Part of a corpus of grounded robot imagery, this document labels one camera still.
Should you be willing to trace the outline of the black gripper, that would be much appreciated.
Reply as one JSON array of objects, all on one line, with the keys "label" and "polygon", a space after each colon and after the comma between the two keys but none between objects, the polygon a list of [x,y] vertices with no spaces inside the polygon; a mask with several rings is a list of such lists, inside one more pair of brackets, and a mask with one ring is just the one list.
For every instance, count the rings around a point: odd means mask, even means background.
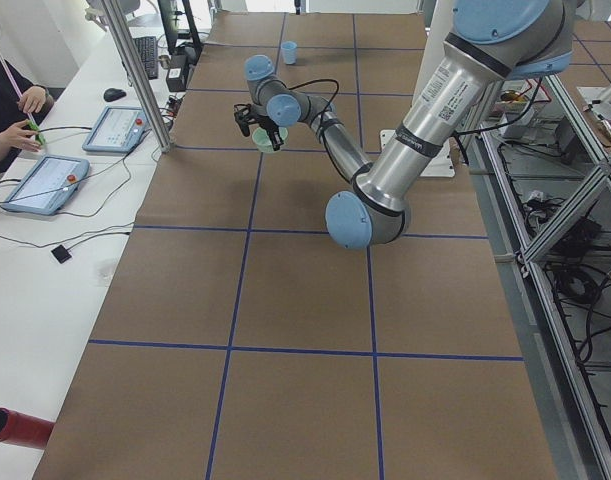
[{"label": "black gripper", "polygon": [[263,115],[252,104],[237,103],[233,106],[234,120],[243,136],[250,136],[251,125],[258,125],[266,132],[269,143],[274,151],[279,151],[284,144],[280,131],[275,129],[275,123],[269,116]]}]

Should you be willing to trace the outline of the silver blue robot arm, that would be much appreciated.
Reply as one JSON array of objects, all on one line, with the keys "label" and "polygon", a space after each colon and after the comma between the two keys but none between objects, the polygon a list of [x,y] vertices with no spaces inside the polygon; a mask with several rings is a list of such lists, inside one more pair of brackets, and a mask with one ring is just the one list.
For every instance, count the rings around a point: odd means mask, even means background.
[{"label": "silver blue robot arm", "polygon": [[328,201],[327,230],[348,249],[386,244],[404,233],[406,194],[490,84],[544,77],[567,68],[572,55],[574,1],[457,1],[444,57],[376,161],[370,161],[330,101],[288,88],[265,55],[244,64],[251,101],[234,108],[242,134],[253,124],[273,150],[281,128],[306,124],[349,183]]}]

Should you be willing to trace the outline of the person's hand upper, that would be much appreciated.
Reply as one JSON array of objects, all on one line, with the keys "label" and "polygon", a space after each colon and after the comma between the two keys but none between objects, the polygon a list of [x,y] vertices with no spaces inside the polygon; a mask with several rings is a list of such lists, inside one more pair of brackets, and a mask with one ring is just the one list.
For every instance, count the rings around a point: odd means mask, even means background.
[{"label": "person's hand upper", "polygon": [[48,90],[42,86],[33,85],[22,93],[18,107],[25,114],[48,112],[53,104]]}]

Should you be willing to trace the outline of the person's hand lower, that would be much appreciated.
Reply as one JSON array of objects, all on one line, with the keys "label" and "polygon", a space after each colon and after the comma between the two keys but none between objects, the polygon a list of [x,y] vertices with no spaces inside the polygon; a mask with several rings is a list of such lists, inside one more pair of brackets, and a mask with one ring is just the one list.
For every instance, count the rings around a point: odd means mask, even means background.
[{"label": "person's hand lower", "polygon": [[0,144],[8,148],[16,148],[37,152],[42,144],[38,140],[38,132],[33,128],[30,120],[13,123],[0,133]]}]

